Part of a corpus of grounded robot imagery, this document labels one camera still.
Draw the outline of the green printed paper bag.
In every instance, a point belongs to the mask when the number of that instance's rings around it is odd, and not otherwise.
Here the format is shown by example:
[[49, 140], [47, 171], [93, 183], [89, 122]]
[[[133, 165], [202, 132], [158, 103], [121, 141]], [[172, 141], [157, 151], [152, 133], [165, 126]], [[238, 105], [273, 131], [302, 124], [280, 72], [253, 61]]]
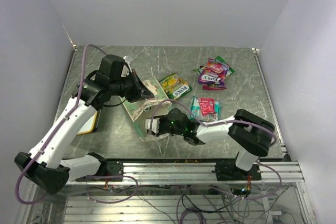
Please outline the green printed paper bag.
[[145, 129], [145, 119], [148, 119], [152, 116], [154, 110], [156, 109], [157, 105], [165, 100], [168, 99], [167, 94], [164, 92], [163, 88], [161, 87], [159, 81], [156, 77], [151, 77], [148, 80], [142, 81], [146, 88], [148, 88], [153, 94], [154, 98], [147, 98], [142, 101], [138, 101], [135, 103], [130, 103], [125, 101], [123, 104], [124, 110], [130, 117], [132, 121], [132, 126], [135, 129], [138, 137], [143, 142], [151, 142], [156, 141], [159, 145], [159, 141], [165, 138], [169, 138], [168, 134], [163, 134], [160, 136], [153, 136], [148, 135]]

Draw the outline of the teal mint snack packet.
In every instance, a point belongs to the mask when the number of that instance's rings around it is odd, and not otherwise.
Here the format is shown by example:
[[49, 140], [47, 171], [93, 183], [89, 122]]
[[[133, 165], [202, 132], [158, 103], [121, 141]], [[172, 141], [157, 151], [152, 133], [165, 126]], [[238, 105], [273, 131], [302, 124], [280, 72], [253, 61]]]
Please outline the teal mint snack packet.
[[[193, 96], [193, 100], [191, 103], [191, 111], [192, 114], [190, 115], [190, 119], [195, 119], [194, 116], [196, 116], [200, 121], [207, 122], [205, 119], [202, 117], [201, 111], [200, 111], [200, 106], [198, 103], [198, 98], [196, 96]], [[220, 110], [221, 110], [221, 103], [219, 101], [215, 101], [215, 111], [217, 113], [217, 119], [215, 121], [218, 121], [220, 118]]]

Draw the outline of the red snack packet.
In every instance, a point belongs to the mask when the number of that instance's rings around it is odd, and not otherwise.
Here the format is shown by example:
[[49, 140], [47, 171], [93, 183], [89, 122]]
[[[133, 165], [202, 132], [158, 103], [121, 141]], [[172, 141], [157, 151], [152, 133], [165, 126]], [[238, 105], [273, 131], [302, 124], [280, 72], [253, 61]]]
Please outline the red snack packet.
[[198, 98], [198, 103], [202, 117], [207, 122], [215, 121], [217, 119], [217, 113], [215, 111], [215, 101], [211, 98]]

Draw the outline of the purple candy packet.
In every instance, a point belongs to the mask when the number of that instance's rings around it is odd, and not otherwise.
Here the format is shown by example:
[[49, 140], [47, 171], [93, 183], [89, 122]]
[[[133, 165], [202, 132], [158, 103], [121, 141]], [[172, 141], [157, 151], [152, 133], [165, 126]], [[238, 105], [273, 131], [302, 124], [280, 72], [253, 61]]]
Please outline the purple candy packet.
[[225, 90], [226, 86], [223, 81], [198, 81], [199, 84], [202, 84], [203, 90]]

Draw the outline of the purple white snack packet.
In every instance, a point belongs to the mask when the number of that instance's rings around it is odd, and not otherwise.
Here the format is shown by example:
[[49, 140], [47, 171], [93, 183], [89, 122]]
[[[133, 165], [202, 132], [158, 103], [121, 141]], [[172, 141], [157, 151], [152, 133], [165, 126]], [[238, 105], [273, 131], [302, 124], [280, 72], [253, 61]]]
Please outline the purple white snack packet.
[[209, 58], [197, 82], [200, 84], [224, 85], [230, 66], [224, 62]]

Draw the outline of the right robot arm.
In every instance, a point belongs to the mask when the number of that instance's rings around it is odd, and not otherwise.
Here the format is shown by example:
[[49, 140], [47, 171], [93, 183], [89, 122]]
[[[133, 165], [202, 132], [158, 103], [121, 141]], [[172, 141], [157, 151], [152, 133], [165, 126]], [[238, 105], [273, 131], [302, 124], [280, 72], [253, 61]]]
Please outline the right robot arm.
[[194, 146], [229, 136], [242, 147], [231, 167], [232, 175], [239, 180], [249, 175], [259, 158], [268, 155], [270, 147], [276, 141], [274, 125], [244, 109], [237, 110], [235, 115], [223, 120], [202, 122], [191, 120], [181, 110], [174, 108], [166, 115], [146, 119], [145, 128], [153, 136], [181, 136]]

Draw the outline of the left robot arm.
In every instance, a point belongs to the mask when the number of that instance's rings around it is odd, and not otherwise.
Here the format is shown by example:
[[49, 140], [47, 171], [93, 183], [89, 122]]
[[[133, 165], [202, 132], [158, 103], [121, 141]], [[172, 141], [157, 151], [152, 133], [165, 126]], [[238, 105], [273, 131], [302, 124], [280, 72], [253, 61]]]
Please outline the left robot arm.
[[111, 97], [130, 103], [151, 99], [154, 94], [141, 82], [135, 70], [121, 57], [102, 58], [95, 78], [83, 79], [69, 99], [66, 108], [44, 138], [28, 153], [19, 152], [15, 164], [24, 176], [53, 195], [73, 179], [91, 176], [102, 180], [108, 161], [96, 153], [63, 160], [64, 153], [85, 123]]

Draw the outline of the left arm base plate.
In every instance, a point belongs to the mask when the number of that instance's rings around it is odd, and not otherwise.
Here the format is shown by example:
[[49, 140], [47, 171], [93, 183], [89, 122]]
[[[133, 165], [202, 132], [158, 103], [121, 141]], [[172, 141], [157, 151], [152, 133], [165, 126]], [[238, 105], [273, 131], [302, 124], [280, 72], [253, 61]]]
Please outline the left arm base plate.
[[119, 161], [107, 160], [107, 163], [94, 174], [99, 178], [92, 178], [90, 176], [84, 176], [75, 179], [77, 182], [95, 182], [95, 181], [112, 181], [121, 182], [122, 178], [106, 178], [107, 176], [121, 176], [123, 175], [124, 166]]

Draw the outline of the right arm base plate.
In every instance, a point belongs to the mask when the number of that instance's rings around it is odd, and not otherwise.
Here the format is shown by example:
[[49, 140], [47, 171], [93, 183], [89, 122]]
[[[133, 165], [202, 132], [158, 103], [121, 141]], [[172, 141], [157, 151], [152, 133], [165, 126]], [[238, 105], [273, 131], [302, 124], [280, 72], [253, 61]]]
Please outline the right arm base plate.
[[259, 165], [253, 164], [249, 171], [244, 171], [235, 166], [234, 159], [221, 159], [219, 162], [216, 162], [212, 173], [216, 175], [217, 181], [247, 180], [248, 177], [252, 181], [261, 180]]

